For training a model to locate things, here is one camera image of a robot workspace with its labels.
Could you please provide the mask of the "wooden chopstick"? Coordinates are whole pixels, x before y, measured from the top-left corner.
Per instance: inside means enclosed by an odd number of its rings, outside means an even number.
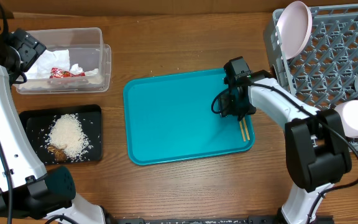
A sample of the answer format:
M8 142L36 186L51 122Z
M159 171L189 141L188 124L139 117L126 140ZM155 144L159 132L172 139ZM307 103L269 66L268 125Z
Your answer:
M245 135L245 132L244 132L244 127L243 127L242 121L239 121L239 126L240 126L240 129L241 129L242 139L243 139L244 142L246 142L247 138L246 138L246 135Z
M242 124L243 124L243 127L244 127L244 137L247 141L250 140L250 135L249 135L249 131L248 131L248 127L247 127L247 123L246 123L246 119L243 118L242 119Z

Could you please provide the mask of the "large white paper napkin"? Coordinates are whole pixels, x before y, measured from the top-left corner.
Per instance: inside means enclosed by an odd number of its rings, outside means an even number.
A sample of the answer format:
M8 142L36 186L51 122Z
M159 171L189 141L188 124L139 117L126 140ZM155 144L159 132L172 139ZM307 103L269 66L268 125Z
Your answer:
M49 51L46 50L25 72L28 79L43 79L49 78L52 68L59 68L62 70L70 69L70 52L66 50Z

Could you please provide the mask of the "pink bowl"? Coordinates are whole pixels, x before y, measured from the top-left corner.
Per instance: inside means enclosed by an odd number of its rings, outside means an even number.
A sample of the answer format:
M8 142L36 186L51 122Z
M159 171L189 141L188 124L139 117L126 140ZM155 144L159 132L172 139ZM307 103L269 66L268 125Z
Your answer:
M341 103L334 108L341 117L346 137L358 138L358 100Z

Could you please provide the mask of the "red snack wrapper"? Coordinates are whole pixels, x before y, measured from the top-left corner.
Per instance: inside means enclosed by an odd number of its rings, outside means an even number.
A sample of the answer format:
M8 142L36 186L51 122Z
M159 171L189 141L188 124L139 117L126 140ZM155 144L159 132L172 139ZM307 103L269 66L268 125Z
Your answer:
M85 72L74 74L68 71L64 71L60 68L52 68L50 72L50 78L68 78L68 77L83 77Z

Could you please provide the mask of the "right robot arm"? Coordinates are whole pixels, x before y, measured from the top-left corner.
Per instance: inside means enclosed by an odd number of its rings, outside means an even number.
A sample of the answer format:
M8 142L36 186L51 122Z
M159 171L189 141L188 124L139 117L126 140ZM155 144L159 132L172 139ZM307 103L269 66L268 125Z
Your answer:
M337 182L352 169L339 114L302 103L265 70L224 71L227 89L214 99L218 114L242 121L260 109L284 130L285 159L293 187L274 222L333 223L330 217L316 216L316 211L326 194L338 190Z

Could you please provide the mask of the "large white plate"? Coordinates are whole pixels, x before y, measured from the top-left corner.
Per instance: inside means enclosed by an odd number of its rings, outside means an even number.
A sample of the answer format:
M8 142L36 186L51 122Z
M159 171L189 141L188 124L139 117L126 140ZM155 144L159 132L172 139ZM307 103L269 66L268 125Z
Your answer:
M311 35L312 15L309 7L301 1L292 2L283 10L277 27L285 58L296 57L305 48Z

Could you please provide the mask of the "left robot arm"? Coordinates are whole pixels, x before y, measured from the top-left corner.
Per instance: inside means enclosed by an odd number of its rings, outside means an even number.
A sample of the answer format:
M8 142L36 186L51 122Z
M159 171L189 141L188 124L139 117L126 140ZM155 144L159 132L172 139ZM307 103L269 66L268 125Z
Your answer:
M47 223L112 223L101 206L76 192L70 171L47 170L34 152L11 93L27 81L26 72L46 47L28 32L9 32L0 20L0 217L12 222L31 217Z

